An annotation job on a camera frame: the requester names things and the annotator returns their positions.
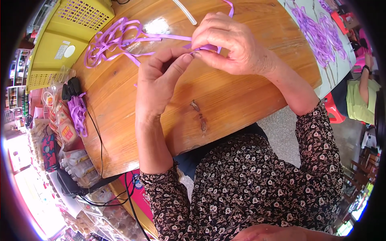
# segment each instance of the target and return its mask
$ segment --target sleeve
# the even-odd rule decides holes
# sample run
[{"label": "sleeve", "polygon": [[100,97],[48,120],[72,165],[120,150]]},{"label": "sleeve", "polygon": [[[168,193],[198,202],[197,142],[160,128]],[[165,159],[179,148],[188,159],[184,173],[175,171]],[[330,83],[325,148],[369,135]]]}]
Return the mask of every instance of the sleeve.
[{"label": "sleeve", "polygon": [[322,102],[311,112],[298,116],[295,132],[303,172],[315,176],[343,173],[339,150]]},{"label": "sleeve", "polygon": [[165,173],[149,175],[141,172],[141,182],[150,200],[160,241],[182,240],[187,230],[190,202],[186,187],[178,179],[176,162]]},{"label": "sleeve", "polygon": [[377,92],[373,90],[370,86],[368,87],[369,90],[369,104],[367,105],[367,109],[371,113],[375,113],[375,101],[377,99]]}]

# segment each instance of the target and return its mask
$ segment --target wooden table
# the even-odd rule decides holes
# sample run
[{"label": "wooden table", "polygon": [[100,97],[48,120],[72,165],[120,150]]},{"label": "wooden table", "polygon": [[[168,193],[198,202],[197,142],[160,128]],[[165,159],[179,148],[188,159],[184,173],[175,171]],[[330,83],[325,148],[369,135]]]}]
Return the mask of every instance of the wooden table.
[{"label": "wooden table", "polygon": [[[229,5],[220,0],[181,2],[198,23],[209,12],[228,13],[230,10]],[[247,24],[261,44],[274,51],[313,88],[321,84],[319,68],[307,41],[279,2],[232,0],[232,3],[234,19]],[[144,24],[144,30],[153,34],[192,36],[196,29],[171,0],[131,0],[125,5],[113,2],[113,8],[115,18],[105,29],[124,16],[130,20],[138,19]],[[140,42],[130,46],[129,51],[138,54],[186,44],[172,39]],[[144,56],[138,60],[143,62],[147,58]],[[84,53],[73,69],[87,92],[87,108],[102,137],[103,177],[136,169],[136,88],[133,85],[137,82],[138,67],[125,55],[102,62],[93,69],[87,69],[83,59]],[[199,111],[191,106],[193,101]],[[177,155],[242,129],[286,105],[279,90],[262,76],[233,76],[194,60],[178,81],[161,123],[169,151]],[[83,138],[83,142],[101,172],[100,141],[89,116],[86,127],[88,137]]]}]

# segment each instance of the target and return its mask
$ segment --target black floral shirt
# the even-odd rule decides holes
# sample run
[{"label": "black floral shirt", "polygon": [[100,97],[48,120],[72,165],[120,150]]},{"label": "black floral shirt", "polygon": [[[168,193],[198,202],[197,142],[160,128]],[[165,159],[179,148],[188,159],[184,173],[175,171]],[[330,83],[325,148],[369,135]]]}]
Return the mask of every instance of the black floral shirt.
[{"label": "black floral shirt", "polygon": [[324,104],[298,116],[296,137],[299,169],[254,134],[213,149],[196,168],[191,203],[176,163],[141,173],[159,239],[230,240],[261,223],[327,231],[339,213],[343,171]]}]

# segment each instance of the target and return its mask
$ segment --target green shirt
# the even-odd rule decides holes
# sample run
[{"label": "green shirt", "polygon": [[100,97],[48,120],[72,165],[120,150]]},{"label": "green shirt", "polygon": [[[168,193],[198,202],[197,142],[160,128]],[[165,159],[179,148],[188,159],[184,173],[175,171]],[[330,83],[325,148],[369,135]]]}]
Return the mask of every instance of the green shirt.
[{"label": "green shirt", "polygon": [[369,79],[369,104],[366,104],[359,93],[359,80],[347,81],[347,113],[354,120],[374,125],[375,100],[381,87],[375,80]]}]

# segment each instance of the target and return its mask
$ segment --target hand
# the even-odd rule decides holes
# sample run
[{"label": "hand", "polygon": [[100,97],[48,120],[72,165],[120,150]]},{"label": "hand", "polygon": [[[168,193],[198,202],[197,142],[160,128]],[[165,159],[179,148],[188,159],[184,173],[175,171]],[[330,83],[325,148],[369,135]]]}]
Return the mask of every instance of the hand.
[{"label": "hand", "polygon": [[367,65],[369,67],[370,71],[371,71],[372,70],[372,66],[374,65],[374,60],[372,59],[371,54],[365,53],[364,54],[364,60],[365,60],[365,65]]},{"label": "hand", "polygon": [[230,74],[265,75],[275,69],[276,55],[257,43],[250,29],[221,12],[208,13],[192,36],[192,49],[205,44],[229,49],[227,57],[199,50],[193,53],[207,65]]},{"label": "hand", "polygon": [[136,119],[159,117],[165,111],[179,77],[193,60],[189,52],[182,47],[164,49],[139,66]]}]

